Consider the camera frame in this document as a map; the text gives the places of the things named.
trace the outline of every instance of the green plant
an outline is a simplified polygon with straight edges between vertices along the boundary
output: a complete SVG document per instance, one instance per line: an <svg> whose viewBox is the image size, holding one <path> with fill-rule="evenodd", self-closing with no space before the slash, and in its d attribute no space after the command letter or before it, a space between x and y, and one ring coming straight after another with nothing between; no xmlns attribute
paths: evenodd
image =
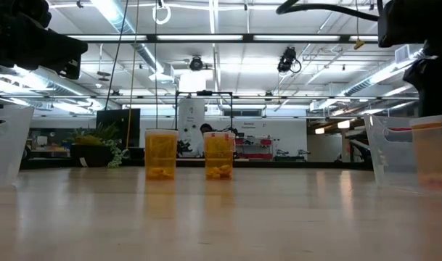
<svg viewBox="0 0 442 261"><path fill-rule="evenodd" d="M92 145L92 146L108 146L113 155L113 159L108 163L109 168L119 167L122 164L122 151L118 148L118 128L115 123L105 126L98 124L94 130L75 129L70 133L69 141L75 145Z"/></svg>

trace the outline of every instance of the person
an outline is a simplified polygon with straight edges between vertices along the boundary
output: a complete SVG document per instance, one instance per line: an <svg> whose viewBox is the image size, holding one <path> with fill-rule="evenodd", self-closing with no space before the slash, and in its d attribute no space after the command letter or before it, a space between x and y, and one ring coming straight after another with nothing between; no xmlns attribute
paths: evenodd
<svg viewBox="0 0 442 261"><path fill-rule="evenodd" d="M213 132L214 129L213 129L213 127L211 127L211 125L209 125L207 123L203 123L200 127L200 131L201 131L201 135L203 135L208 132ZM205 156L205 143L203 141L204 141L204 139L202 139L201 142L193 150L193 154L196 157L204 157Z"/></svg>

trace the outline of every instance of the transparent bin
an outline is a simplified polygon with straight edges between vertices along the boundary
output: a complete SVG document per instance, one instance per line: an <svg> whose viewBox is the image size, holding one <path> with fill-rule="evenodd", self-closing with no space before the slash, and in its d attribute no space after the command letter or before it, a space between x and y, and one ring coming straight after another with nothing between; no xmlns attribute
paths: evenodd
<svg viewBox="0 0 442 261"><path fill-rule="evenodd" d="M21 106L0 109L0 187L16 181L33 111Z"/></svg>
<svg viewBox="0 0 442 261"><path fill-rule="evenodd" d="M375 180L379 186L419 187L410 120L364 116Z"/></svg>
<svg viewBox="0 0 442 261"><path fill-rule="evenodd" d="M145 175L147 180L173 180L176 173L176 130L145 132Z"/></svg>
<svg viewBox="0 0 442 261"><path fill-rule="evenodd" d="M233 176L235 134L205 133L205 171L208 180L231 180Z"/></svg>
<svg viewBox="0 0 442 261"><path fill-rule="evenodd" d="M442 128L414 129L413 137L420 186L442 191Z"/></svg>

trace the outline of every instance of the black monitor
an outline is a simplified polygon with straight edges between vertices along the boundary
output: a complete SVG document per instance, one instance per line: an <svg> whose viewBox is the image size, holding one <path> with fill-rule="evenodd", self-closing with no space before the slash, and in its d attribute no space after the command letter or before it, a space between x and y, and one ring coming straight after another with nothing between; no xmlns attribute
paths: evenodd
<svg viewBox="0 0 442 261"><path fill-rule="evenodd" d="M114 109L107 111L98 111L97 125L102 123L104 126L109 126L115 123L118 127L118 137L126 145L127 141L127 127L128 127L128 109ZM131 110L131 131L129 133L128 146L138 147L140 144L140 109Z"/></svg>

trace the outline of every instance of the wooden table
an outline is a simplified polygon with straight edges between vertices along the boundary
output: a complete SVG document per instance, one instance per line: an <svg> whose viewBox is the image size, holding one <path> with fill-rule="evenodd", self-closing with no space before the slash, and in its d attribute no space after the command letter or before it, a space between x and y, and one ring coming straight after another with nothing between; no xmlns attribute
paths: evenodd
<svg viewBox="0 0 442 261"><path fill-rule="evenodd" d="M25 171L0 189L0 260L439 261L442 196L345 170Z"/></svg>

